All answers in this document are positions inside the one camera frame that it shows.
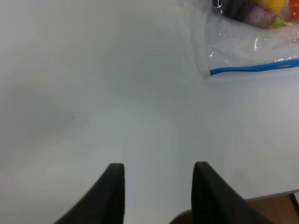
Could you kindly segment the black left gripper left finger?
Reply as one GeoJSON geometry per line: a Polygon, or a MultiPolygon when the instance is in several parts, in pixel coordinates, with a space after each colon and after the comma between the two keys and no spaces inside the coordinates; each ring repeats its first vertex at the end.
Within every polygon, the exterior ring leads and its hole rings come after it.
{"type": "Polygon", "coordinates": [[[125,215],[125,169],[111,163],[98,181],[57,224],[122,224],[125,215]]]}

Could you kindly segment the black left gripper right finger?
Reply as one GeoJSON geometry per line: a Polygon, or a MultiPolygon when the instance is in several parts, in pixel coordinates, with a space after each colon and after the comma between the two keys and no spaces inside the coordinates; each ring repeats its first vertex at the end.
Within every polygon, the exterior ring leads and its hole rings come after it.
{"type": "Polygon", "coordinates": [[[192,176],[195,224],[271,224],[237,194],[208,162],[197,162],[192,176]]]}

